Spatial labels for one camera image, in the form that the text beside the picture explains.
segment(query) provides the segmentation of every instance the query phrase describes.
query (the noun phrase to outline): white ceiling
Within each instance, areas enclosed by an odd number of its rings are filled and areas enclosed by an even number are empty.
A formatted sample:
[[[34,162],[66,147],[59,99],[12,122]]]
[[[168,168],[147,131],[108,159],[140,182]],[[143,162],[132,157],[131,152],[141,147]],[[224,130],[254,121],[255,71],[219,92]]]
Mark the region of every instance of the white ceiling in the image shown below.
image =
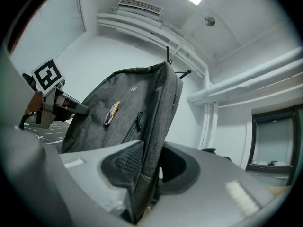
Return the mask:
[[[287,20],[274,0],[142,0],[164,8],[161,19],[183,30],[218,61],[256,38],[273,32]],[[213,27],[204,23],[215,18]]]

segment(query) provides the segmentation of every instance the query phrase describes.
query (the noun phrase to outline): black window frame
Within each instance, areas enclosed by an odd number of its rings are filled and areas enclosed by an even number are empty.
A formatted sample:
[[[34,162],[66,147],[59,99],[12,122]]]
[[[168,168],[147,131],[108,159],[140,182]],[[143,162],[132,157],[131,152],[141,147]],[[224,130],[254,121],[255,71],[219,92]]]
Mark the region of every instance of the black window frame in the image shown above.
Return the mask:
[[[275,174],[288,174],[289,178],[287,185],[290,185],[293,181],[296,167],[299,160],[300,154],[300,143],[301,143],[301,125],[299,118],[299,109],[303,108],[303,104],[294,105],[292,107],[279,109],[266,113],[252,114],[252,141],[250,148],[250,156],[247,162],[246,171],[253,171],[259,173],[275,173]],[[279,121],[284,119],[292,119],[293,129],[294,129],[294,145],[291,157],[290,166],[263,166],[252,164],[252,159],[256,146],[256,136],[257,136],[257,125],[270,123],[273,121]]]

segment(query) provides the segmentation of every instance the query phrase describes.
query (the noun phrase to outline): air vent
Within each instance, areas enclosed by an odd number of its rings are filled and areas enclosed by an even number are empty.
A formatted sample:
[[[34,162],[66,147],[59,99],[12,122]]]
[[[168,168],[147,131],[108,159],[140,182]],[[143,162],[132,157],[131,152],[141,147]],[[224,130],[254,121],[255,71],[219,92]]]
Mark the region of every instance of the air vent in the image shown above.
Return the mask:
[[[153,4],[139,1],[139,0],[120,0],[119,6],[129,6],[129,7],[135,7],[139,9],[143,9],[155,14],[160,15],[163,11],[163,8],[157,7]]]

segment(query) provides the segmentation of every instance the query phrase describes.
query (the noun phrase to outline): backpack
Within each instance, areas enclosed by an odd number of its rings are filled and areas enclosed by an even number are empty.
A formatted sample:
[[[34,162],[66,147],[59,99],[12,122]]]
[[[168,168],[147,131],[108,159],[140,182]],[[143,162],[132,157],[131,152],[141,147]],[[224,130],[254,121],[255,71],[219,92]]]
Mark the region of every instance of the backpack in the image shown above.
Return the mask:
[[[67,130],[62,153],[143,140],[144,146],[126,156],[118,167],[132,182],[128,191],[136,217],[144,213],[153,199],[161,150],[182,87],[183,82],[167,62],[114,72],[83,101],[89,114],[76,114]],[[108,113],[117,102],[119,109],[106,126]]]

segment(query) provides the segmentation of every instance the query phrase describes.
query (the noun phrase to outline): round ceiling speaker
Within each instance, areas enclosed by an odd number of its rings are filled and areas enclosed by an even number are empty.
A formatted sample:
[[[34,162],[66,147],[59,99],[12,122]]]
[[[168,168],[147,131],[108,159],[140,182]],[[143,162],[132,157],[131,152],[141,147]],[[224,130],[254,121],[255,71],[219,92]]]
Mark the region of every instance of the round ceiling speaker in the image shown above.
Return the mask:
[[[216,23],[213,17],[206,17],[204,22],[208,27],[212,27]]]

